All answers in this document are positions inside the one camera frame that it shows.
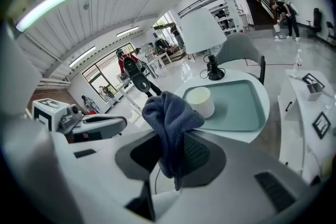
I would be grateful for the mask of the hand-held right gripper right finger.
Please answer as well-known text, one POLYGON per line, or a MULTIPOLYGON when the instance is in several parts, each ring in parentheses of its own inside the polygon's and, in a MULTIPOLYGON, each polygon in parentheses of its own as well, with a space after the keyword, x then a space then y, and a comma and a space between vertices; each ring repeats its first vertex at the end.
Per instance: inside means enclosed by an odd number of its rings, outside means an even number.
POLYGON ((188 132, 184 135, 181 187, 209 185, 226 166, 226 154, 217 144, 188 132))

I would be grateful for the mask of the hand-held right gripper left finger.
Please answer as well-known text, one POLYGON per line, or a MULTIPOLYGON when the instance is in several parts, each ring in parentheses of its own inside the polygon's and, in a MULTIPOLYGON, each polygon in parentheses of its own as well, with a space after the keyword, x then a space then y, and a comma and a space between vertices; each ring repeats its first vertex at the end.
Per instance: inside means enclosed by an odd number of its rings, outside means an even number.
POLYGON ((121 147, 116 152, 115 162, 127 178, 148 182, 161 156, 160 137, 151 132, 121 147))

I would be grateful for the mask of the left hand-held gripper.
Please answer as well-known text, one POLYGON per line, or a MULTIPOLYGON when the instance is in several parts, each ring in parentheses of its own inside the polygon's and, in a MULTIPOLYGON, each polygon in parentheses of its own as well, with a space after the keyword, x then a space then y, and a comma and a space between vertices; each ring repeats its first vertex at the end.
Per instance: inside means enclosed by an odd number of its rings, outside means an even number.
POLYGON ((120 135, 128 124, 123 116, 96 112, 85 114, 75 104, 50 98, 33 101, 32 115, 49 131, 63 134, 68 143, 96 141, 120 135))

